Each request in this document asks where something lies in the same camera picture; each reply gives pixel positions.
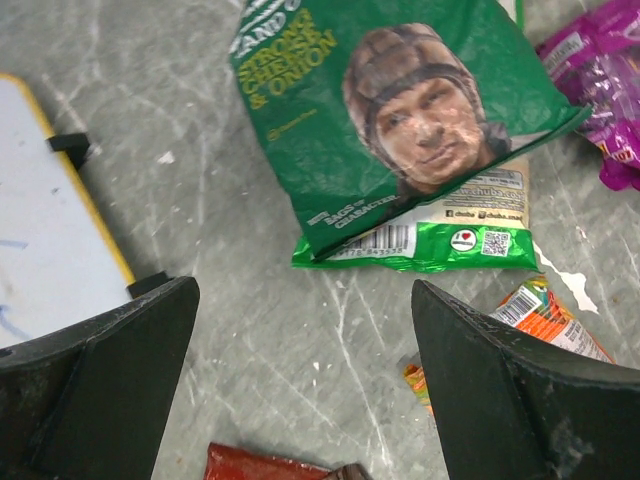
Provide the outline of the yellow framed whiteboard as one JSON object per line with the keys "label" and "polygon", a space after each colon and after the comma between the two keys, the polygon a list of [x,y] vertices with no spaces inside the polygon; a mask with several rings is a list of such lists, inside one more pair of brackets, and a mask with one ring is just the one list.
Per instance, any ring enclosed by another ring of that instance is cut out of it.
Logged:
{"label": "yellow framed whiteboard", "polygon": [[26,83],[1,76],[1,352],[124,305],[135,278],[78,173],[91,143],[57,134]]}

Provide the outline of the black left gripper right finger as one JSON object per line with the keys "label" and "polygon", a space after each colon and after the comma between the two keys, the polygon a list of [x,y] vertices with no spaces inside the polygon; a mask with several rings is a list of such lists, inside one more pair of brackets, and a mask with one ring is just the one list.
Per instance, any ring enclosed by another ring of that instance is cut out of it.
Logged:
{"label": "black left gripper right finger", "polygon": [[418,280],[411,309],[453,479],[635,479],[639,373],[538,340]]}

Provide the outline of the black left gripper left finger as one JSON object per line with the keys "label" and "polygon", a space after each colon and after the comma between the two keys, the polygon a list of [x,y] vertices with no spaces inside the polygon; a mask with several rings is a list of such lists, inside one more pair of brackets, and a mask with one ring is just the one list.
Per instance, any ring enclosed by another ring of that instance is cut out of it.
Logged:
{"label": "black left gripper left finger", "polygon": [[1,351],[4,479],[148,479],[192,336],[197,281]]}

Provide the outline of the red snack packet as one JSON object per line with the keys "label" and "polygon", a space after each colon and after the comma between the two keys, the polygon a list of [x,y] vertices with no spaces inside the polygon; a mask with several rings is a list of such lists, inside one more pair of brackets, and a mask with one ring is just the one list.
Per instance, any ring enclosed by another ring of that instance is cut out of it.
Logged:
{"label": "red snack packet", "polygon": [[283,457],[210,443],[205,480],[317,480],[330,471]]}

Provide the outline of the orange snack bag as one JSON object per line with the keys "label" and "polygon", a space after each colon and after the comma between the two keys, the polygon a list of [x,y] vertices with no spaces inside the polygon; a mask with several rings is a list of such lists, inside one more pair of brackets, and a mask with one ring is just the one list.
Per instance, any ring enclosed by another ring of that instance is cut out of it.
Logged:
{"label": "orange snack bag", "polygon": [[490,316],[556,347],[615,363],[555,295],[544,275],[523,281]]}

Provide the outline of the green Chuba cassava chips bag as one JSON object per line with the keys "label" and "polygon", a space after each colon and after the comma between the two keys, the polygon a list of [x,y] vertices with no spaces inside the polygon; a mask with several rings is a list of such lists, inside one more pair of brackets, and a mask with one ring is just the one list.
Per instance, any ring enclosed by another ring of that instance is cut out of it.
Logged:
{"label": "green Chuba cassava chips bag", "polygon": [[425,272],[460,268],[531,268],[527,166],[516,157],[486,170],[459,189],[422,203],[313,261],[305,246],[296,258],[307,265],[384,261]]}

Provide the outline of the dark green crisps bag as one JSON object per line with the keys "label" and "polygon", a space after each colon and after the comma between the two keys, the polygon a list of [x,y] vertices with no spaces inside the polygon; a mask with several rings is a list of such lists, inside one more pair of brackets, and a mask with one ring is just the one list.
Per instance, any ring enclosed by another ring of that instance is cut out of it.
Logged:
{"label": "dark green crisps bag", "polygon": [[248,1],[229,59],[316,262],[590,113],[496,1]]}

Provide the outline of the purple snack bag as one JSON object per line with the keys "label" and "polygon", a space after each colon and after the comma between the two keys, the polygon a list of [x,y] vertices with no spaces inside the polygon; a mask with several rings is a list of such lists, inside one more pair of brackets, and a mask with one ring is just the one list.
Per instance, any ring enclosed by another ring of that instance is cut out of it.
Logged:
{"label": "purple snack bag", "polygon": [[639,3],[608,1],[536,47],[553,83],[573,105],[590,106],[578,132],[603,155],[600,180],[639,188]]}

